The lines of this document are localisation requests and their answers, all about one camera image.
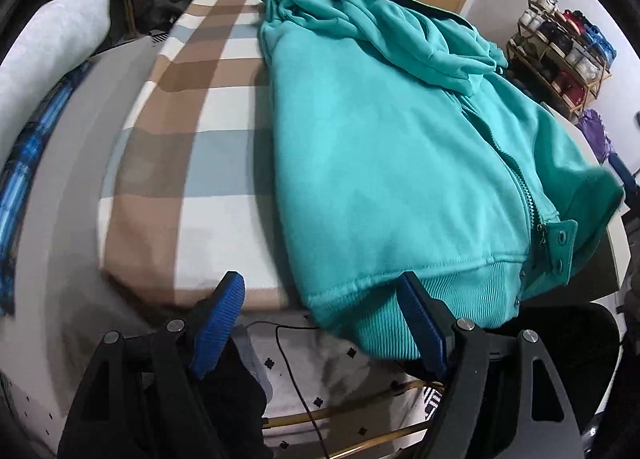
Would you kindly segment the teal zip hoodie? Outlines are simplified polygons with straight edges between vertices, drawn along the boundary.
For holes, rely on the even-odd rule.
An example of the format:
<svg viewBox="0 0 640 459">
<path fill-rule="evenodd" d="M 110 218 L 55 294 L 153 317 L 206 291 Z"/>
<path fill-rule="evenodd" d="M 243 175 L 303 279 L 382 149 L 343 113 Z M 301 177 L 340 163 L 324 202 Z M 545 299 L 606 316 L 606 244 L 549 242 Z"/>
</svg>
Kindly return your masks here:
<svg viewBox="0 0 640 459">
<path fill-rule="evenodd" d="M 591 259 L 623 199 L 506 56 L 416 0 L 262 0 L 274 194 L 314 321 L 419 355 L 394 280 L 497 328 Z"/>
</svg>

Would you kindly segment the plaid checkered bed blanket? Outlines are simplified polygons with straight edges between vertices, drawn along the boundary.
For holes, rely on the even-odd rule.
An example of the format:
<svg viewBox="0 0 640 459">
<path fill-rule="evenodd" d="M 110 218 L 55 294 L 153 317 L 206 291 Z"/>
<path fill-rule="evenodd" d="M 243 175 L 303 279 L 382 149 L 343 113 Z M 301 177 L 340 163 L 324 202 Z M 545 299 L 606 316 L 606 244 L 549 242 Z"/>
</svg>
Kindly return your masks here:
<svg viewBox="0 0 640 459">
<path fill-rule="evenodd" d="M 245 311 L 302 304 L 273 195 L 261 0 L 193 0 L 157 52 L 106 167 L 99 262 L 129 297 L 189 307 L 222 276 Z"/>
</svg>

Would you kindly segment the blue plaid cloth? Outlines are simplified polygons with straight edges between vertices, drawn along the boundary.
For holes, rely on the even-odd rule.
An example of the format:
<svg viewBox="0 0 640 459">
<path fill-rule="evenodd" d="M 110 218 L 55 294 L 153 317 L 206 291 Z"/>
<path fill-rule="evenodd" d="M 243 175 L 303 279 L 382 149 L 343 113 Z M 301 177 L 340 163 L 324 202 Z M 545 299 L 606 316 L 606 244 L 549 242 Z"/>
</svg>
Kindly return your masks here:
<svg viewBox="0 0 640 459">
<path fill-rule="evenodd" d="M 70 71 L 43 98 L 17 136 L 1 172 L 1 315 L 15 313 L 17 248 L 37 169 L 70 97 L 85 80 L 91 62 Z"/>
</svg>

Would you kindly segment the purple bag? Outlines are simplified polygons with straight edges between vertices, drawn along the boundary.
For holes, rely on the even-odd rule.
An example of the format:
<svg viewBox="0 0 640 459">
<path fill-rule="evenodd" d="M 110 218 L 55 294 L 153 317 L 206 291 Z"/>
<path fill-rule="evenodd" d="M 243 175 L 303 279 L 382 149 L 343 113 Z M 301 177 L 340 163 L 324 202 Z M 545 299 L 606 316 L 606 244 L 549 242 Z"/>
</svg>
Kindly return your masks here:
<svg viewBox="0 0 640 459">
<path fill-rule="evenodd" d="M 599 164 L 608 160 L 608 156 L 614 153 L 614 148 L 597 110 L 585 109 L 578 119 L 577 127 L 585 136 Z"/>
</svg>

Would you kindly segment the wooden shoe rack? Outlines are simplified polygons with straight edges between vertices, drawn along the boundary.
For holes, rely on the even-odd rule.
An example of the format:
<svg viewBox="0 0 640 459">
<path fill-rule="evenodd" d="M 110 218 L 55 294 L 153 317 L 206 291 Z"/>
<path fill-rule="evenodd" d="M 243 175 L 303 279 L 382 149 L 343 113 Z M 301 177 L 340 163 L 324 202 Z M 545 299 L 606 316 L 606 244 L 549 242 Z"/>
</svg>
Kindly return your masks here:
<svg viewBox="0 0 640 459">
<path fill-rule="evenodd" d="M 617 51 L 582 11 L 562 10 L 559 0 L 525 1 L 506 56 L 527 69 L 564 116 L 577 122 L 612 77 Z"/>
</svg>

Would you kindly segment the white pillow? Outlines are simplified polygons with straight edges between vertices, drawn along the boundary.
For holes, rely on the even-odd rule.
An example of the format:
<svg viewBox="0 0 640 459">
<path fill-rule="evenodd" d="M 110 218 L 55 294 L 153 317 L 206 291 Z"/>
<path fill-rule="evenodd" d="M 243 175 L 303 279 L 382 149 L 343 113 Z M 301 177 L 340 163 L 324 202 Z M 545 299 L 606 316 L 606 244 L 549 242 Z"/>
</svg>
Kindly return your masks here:
<svg viewBox="0 0 640 459">
<path fill-rule="evenodd" d="M 53 0 L 35 12 L 1 63 L 2 161 L 43 98 L 98 48 L 110 27 L 110 0 Z"/>
</svg>

